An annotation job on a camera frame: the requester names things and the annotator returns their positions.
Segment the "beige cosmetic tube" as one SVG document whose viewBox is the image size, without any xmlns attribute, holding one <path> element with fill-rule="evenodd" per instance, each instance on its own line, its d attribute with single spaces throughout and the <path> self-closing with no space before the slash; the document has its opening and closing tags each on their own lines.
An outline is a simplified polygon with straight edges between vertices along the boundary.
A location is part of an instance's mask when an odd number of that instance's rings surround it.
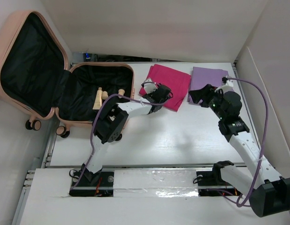
<svg viewBox="0 0 290 225">
<path fill-rule="evenodd" d="M 94 102 L 94 105 L 93 105 L 93 110 L 99 110 L 102 106 L 102 88 L 99 87 L 98 90 L 97 90 L 97 93 L 96 93 L 96 98 L 95 98 L 95 102 Z"/>
</svg>

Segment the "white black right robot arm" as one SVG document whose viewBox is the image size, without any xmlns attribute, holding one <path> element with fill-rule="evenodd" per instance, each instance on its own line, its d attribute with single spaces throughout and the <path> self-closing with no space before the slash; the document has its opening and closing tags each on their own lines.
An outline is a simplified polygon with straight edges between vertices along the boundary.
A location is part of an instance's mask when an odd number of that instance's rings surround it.
<svg viewBox="0 0 290 225">
<path fill-rule="evenodd" d="M 200 90 L 191 90 L 192 101 L 210 108 L 219 118 L 218 126 L 227 142 L 243 159 L 250 175 L 244 174 L 231 161 L 214 164 L 211 179 L 216 184 L 229 183 L 242 196 L 237 205 L 249 203 L 253 212 L 265 217 L 290 210 L 290 178 L 284 178 L 264 157 L 240 117 L 241 97 L 233 91 L 207 84 Z"/>
</svg>

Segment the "purple cloth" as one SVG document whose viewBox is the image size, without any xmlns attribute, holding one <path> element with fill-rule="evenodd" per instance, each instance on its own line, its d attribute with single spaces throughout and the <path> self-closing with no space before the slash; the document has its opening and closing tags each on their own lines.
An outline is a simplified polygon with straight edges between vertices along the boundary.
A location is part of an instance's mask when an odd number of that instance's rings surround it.
<svg viewBox="0 0 290 225">
<path fill-rule="evenodd" d="M 189 91 L 202 89 L 207 84 L 222 86 L 222 78 L 228 75 L 228 72 L 222 69 L 193 67 Z"/>
</svg>

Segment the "pink hard-shell suitcase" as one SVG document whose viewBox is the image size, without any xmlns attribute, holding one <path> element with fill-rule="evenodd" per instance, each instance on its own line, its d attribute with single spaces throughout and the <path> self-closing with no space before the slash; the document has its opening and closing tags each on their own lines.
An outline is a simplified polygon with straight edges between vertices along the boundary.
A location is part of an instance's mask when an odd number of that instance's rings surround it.
<svg viewBox="0 0 290 225">
<path fill-rule="evenodd" d="M 57 135 L 91 127 L 98 88 L 134 97 L 134 71 L 123 63 L 84 62 L 70 67 L 67 54 L 37 11 L 11 13 L 0 29 L 0 97 L 29 116 L 28 130 L 57 117 Z"/>
</svg>

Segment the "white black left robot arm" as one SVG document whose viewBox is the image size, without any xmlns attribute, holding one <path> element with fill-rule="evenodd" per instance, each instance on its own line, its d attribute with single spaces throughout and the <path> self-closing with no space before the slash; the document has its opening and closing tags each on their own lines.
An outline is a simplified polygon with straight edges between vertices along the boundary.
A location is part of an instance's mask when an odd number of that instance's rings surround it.
<svg viewBox="0 0 290 225">
<path fill-rule="evenodd" d="M 77 182 L 70 188 L 71 190 L 78 186 L 82 179 L 89 186 L 99 182 L 108 147 L 121 135 L 129 119 L 155 113 L 173 98 L 171 89 L 163 84 L 146 81 L 142 86 L 148 87 L 149 91 L 140 99 L 112 94 L 103 102 L 92 124 L 90 156 L 78 171 L 79 177 L 76 178 Z"/>
</svg>

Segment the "magenta cloth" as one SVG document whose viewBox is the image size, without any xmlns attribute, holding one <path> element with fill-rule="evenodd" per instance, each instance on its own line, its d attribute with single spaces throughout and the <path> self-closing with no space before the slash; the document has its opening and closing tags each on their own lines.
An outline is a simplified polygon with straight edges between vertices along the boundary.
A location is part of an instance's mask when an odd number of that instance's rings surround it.
<svg viewBox="0 0 290 225">
<path fill-rule="evenodd" d="M 164 107 L 177 112 L 189 90 L 191 76 L 187 73 L 155 64 L 150 67 L 145 81 L 148 79 L 171 89 L 173 98 L 168 100 Z"/>
</svg>

